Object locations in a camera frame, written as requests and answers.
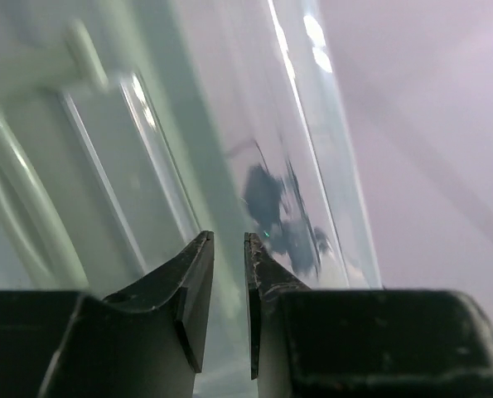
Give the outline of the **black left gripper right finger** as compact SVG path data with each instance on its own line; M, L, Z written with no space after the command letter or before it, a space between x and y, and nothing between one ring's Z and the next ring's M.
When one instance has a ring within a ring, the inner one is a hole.
M493 397L493 325L442 289L311 289L244 237L262 397Z

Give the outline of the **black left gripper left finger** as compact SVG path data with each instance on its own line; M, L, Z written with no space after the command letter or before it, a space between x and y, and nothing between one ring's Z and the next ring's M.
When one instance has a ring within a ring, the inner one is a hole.
M201 372L214 236L106 298L0 290L0 397L189 397Z

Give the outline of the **green plastic toolbox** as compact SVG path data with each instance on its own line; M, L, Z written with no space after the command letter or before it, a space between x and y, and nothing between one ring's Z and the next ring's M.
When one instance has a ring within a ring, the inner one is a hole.
M201 232L189 397L256 397L244 237L311 289L381 286L314 1L0 1L0 290L104 299Z

